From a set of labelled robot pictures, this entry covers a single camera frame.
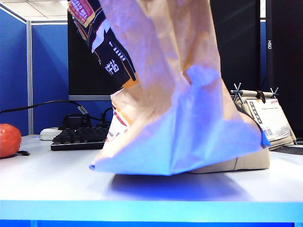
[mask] white desk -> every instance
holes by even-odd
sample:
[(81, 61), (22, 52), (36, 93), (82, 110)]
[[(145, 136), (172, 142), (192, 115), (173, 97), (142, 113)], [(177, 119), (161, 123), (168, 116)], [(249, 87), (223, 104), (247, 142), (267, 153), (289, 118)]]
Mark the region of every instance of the white desk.
[(271, 152), (271, 168), (203, 175), (98, 173), (98, 153), (51, 151), (23, 137), (30, 156), (0, 160), (0, 219), (303, 222), (303, 156)]

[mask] black monitor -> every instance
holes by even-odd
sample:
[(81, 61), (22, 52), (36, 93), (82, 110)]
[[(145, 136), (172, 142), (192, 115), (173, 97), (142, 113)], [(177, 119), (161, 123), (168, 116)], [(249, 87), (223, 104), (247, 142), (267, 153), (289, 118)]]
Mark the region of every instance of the black monitor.
[(68, 14), (69, 100), (110, 100), (121, 86), (100, 67)]
[[(242, 82), (242, 89), (259, 89), (260, 0), (211, 0), (221, 56), (222, 78), (228, 89)], [(69, 99), (109, 100), (119, 89), (101, 68), (77, 33), (68, 15)]]
[(229, 90), (260, 89), (260, 0), (210, 0), (221, 57), (221, 74)]

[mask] document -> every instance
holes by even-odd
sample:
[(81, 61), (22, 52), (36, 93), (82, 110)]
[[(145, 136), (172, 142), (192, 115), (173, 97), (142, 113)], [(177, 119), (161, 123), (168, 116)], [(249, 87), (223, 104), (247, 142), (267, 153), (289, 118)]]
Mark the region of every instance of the document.
[(272, 142), (290, 136), (290, 126), (277, 99), (248, 99), (247, 104), (254, 117)]

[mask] snack package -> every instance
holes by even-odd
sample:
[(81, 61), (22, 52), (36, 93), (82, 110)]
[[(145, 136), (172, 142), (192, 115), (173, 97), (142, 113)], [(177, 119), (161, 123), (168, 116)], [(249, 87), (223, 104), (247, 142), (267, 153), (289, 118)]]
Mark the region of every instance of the snack package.
[(208, 0), (71, 0), (69, 11), (122, 87), (91, 169), (173, 175), (269, 144), (222, 81)]

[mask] keyboard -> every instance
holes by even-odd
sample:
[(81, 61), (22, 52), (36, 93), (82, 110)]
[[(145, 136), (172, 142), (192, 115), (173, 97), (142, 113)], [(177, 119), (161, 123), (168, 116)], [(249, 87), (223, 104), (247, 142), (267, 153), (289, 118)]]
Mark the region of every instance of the keyboard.
[(109, 128), (85, 127), (77, 130), (65, 129), (54, 137), (51, 150), (102, 149)]

